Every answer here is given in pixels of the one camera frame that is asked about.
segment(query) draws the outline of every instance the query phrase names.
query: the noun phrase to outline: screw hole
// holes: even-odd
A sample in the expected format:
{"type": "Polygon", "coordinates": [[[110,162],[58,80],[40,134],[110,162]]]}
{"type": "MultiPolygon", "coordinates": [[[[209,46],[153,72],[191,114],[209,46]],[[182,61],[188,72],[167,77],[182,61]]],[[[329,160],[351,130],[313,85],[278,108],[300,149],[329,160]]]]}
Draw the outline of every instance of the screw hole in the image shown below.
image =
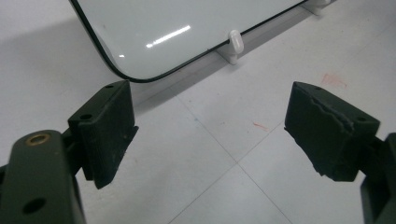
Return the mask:
{"type": "Polygon", "coordinates": [[[6,175],[6,166],[0,167],[0,186],[3,185],[5,175],[6,175]]]}
{"type": "Polygon", "coordinates": [[[45,204],[46,200],[43,198],[34,199],[23,207],[22,212],[26,215],[38,212],[41,208],[44,207],[45,204]]]}
{"type": "Polygon", "coordinates": [[[83,115],[83,116],[81,116],[81,117],[79,117],[80,119],[90,119],[90,118],[92,118],[92,115],[90,115],[90,114],[86,114],[86,115],[83,115]]]}
{"type": "Polygon", "coordinates": [[[47,142],[50,139],[50,135],[47,133],[40,133],[35,136],[32,136],[26,140],[26,145],[28,146],[37,146],[47,142]]]}
{"type": "Polygon", "coordinates": [[[358,117],[358,121],[361,121],[361,122],[364,122],[364,121],[366,121],[367,119],[365,119],[365,118],[363,118],[363,117],[358,117]]]}

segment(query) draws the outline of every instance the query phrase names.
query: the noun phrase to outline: white floor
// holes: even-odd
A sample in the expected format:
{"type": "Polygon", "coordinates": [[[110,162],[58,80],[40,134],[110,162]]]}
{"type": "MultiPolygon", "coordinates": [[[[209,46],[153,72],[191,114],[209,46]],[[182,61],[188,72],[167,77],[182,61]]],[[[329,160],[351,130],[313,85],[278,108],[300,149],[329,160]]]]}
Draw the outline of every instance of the white floor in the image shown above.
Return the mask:
{"type": "MultiPolygon", "coordinates": [[[[323,14],[257,47],[236,66],[209,54],[200,61],[209,58],[211,63],[193,72],[181,69],[179,73],[190,74],[138,104],[140,130],[114,182],[96,190],[78,174],[88,223],[363,223],[364,175],[354,183],[321,177],[283,130],[284,118],[292,82],[302,81],[382,121],[379,138],[396,131],[396,2],[338,0],[323,14]]],[[[8,64],[19,60],[38,71],[64,75],[48,76],[52,87],[28,75],[2,77],[1,164],[23,133],[64,130],[74,110],[99,87],[118,80],[106,70],[77,21],[43,29],[0,45],[22,48],[21,43],[30,41],[43,44],[43,34],[53,36],[46,43],[55,48],[49,56],[29,45],[34,52],[29,59],[3,58],[8,64]],[[56,49],[60,47],[55,37],[64,36],[55,30],[70,27],[81,31],[67,35],[76,42],[66,41],[69,46],[56,49]],[[80,48],[94,58],[91,71],[70,51],[80,48]],[[71,71],[80,75],[50,58],[58,53],[70,57],[71,71]],[[45,59],[45,68],[30,63],[45,59]],[[20,86],[16,91],[12,85],[20,86]],[[57,101],[56,106],[49,103],[57,101]],[[16,117],[17,110],[22,117],[16,117]]]]}

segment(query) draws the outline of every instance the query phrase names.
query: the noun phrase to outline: glass panel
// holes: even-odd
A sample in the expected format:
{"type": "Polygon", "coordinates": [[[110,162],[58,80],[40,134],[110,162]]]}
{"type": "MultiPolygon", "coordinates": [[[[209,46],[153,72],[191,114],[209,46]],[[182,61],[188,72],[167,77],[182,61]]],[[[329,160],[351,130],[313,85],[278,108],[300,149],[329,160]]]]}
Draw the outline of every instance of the glass panel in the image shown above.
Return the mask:
{"type": "Polygon", "coordinates": [[[71,2],[116,73],[151,81],[223,43],[231,30],[244,32],[302,1],[71,2]]]}

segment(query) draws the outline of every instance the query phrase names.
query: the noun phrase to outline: floor tile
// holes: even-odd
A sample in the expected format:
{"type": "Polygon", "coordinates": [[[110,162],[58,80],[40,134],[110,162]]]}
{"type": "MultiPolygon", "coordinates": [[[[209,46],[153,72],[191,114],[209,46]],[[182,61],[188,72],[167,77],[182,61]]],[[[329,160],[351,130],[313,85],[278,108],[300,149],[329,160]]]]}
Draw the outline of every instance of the floor tile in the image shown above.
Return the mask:
{"type": "Polygon", "coordinates": [[[192,76],[172,88],[237,161],[283,120],[279,112],[286,111],[292,83],[290,75],[272,65],[270,55],[254,59],[255,52],[199,83],[191,85],[192,76]]]}
{"type": "Polygon", "coordinates": [[[290,223],[235,165],[171,224],[290,223]]]}

